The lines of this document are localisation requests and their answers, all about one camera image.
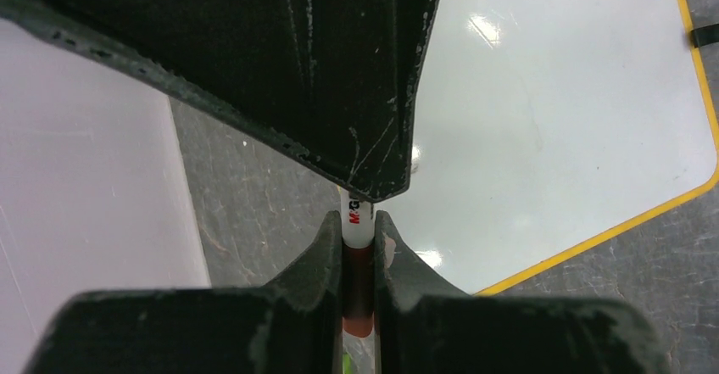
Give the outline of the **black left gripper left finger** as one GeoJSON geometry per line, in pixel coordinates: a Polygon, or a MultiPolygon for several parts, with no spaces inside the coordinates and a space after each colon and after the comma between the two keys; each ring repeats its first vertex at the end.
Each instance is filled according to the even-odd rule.
{"type": "Polygon", "coordinates": [[[259,287],[77,294],[54,316],[27,373],[339,373],[341,218],[259,287]]]}

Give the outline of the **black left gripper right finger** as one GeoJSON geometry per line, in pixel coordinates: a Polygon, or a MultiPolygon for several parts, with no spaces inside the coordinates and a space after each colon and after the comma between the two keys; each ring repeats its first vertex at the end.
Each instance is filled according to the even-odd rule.
{"type": "Polygon", "coordinates": [[[375,216],[379,373],[666,373],[648,320],[600,298],[473,296],[375,216]]]}

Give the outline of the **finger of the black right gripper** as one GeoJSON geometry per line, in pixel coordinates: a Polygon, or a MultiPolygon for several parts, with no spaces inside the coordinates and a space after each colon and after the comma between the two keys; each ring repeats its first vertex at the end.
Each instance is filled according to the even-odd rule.
{"type": "Polygon", "coordinates": [[[378,203],[410,186],[415,99],[438,5],[1,0],[1,16],[378,203]]]}

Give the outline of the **red marker cap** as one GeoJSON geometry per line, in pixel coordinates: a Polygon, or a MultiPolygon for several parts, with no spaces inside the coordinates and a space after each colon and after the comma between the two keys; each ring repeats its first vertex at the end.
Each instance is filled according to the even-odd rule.
{"type": "Polygon", "coordinates": [[[343,330],[367,338],[374,328],[374,245],[350,248],[343,245],[343,330]]]}

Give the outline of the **white whiteboard marker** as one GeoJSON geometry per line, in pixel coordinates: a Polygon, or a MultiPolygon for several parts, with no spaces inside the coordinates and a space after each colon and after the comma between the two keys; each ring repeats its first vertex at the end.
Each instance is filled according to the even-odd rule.
{"type": "Polygon", "coordinates": [[[338,188],[343,242],[349,248],[369,247],[375,234],[375,211],[370,202],[356,198],[349,191],[338,188]]]}

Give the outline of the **yellow framed whiteboard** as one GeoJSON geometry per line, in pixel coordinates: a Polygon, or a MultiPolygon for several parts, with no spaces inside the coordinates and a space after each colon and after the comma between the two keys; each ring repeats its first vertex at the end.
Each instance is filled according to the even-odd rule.
{"type": "Polygon", "coordinates": [[[467,293],[498,293],[712,189],[718,124],[687,0],[440,0],[410,188],[380,204],[467,293]]]}

